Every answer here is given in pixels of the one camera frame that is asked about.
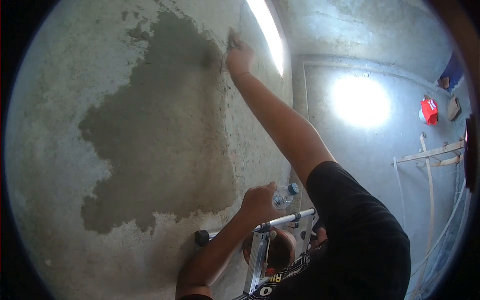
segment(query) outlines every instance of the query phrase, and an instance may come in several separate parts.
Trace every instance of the concrete wall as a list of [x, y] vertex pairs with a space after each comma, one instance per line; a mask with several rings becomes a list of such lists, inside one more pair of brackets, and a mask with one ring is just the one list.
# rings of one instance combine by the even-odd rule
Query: concrete wall
[[[192, 233], [289, 164], [225, 69], [228, 27], [292, 105], [245, 1], [64, 0], [23, 61], [6, 134], [13, 214], [59, 299], [172, 299]], [[237, 254], [214, 287], [242, 290]]]
[[436, 81], [452, 49], [419, 0], [274, 0], [294, 54], [367, 59]]

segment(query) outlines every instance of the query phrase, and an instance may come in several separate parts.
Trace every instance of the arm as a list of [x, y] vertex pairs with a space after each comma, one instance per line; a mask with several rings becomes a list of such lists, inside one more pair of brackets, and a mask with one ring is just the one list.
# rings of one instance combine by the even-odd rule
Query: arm
[[232, 220], [181, 269], [177, 279], [175, 298], [186, 295], [212, 297], [210, 285], [227, 266], [235, 249], [259, 224], [271, 221], [285, 212], [273, 207], [276, 184], [249, 189], [238, 213]]
[[231, 33], [231, 38], [236, 48], [229, 51], [227, 66], [235, 86], [306, 186], [314, 167], [335, 159], [317, 130], [250, 74], [253, 50], [235, 33]]

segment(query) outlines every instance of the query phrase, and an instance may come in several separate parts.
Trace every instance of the hand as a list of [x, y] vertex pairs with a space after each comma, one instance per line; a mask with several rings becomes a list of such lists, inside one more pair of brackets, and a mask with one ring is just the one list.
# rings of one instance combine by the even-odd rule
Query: hand
[[227, 69], [232, 80], [235, 80], [238, 76], [250, 72], [255, 60], [255, 52], [232, 29], [230, 29], [228, 39], [233, 42], [234, 47], [228, 50]]
[[273, 193], [276, 183], [250, 188], [243, 197], [241, 208], [237, 213], [243, 219], [257, 226], [285, 215], [285, 210], [273, 206]]

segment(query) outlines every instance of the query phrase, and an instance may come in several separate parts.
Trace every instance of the wooden plank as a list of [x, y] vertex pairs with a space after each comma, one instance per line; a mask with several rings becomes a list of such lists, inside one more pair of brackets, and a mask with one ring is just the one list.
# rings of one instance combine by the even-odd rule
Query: wooden plank
[[[430, 164], [430, 167], [441, 167], [441, 166], [448, 166], [448, 165], [451, 165], [451, 164], [458, 164], [459, 162], [461, 162], [463, 160], [463, 154], [460, 155], [460, 156], [455, 156], [453, 158], [449, 158], [449, 159], [444, 159], [444, 160], [441, 160], [439, 161], [438, 163], [433, 163], [433, 164]], [[426, 167], [427, 164], [417, 164], [417, 167]]]
[[461, 148], [463, 148], [463, 141], [458, 141], [458, 142], [453, 143], [453, 144], [448, 144], [445, 147], [440, 147], [440, 148], [436, 148], [436, 149], [433, 149], [433, 150], [423, 151], [422, 153], [417, 153], [417, 154], [413, 154], [413, 155], [404, 156], [404, 157], [398, 159], [396, 161], [396, 163], [401, 163], [401, 162], [404, 162], [404, 161], [410, 161], [410, 160], [414, 160], [414, 159], [417, 159], [417, 158], [431, 157], [433, 155], [439, 155], [439, 154], [447, 153], [447, 152], [457, 150], [457, 149], [461, 149]]
[[[421, 142], [421, 147], [423, 149], [423, 153], [427, 152], [427, 149], [425, 147], [425, 141], [423, 140], [423, 136], [420, 136], [420, 142]], [[432, 245], [432, 235], [433, 235], [433, 218], [435, 216], [435, 210], [433, 207], [433, 180], [432, 180], [432, 169], [430, 168], [430, 159], [428, 157], [425, 158], [425, 163], [427, 165], [427, 173], [428, 173], [428, 184], [430, 185], [430, 229], [428, 231], [428, 240], [427, 240], [427, 249], [425, 251], [425, 256], [428, 255], [430, 252], [430, 247]], [[413, 289], [412, 297], [410, 298], [413, 300], [415, 296], [417, 295], [418, 290], [420, 289], [420, 284], [421, 280], [423, 278], [423, 274], [425, 273], [425, 268], [427, 266], [427, 260], [423, 263], [421, 270], [420, 270], [420, 275], [419, 279], [417, 280], [417, 284], [415, 288]]]

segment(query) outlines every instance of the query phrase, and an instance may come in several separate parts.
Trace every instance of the bucket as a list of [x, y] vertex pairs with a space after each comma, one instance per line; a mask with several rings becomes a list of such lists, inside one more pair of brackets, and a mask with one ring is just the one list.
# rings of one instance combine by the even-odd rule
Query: bucket
[[[297, 242], [295, 237], [288, 231], [284, 231], [275, 227], [270, 231], [276, 232], [276, 237], [270, 241], [267, 258], [267, 270], [265, 276], [273, 276], [284, 270], [295, 260], [295, 248]], [[241, 245], [243, 258], [247, 264], [250, 261], [250, 252], [252, 251], [253, 232], [243, 240]]]

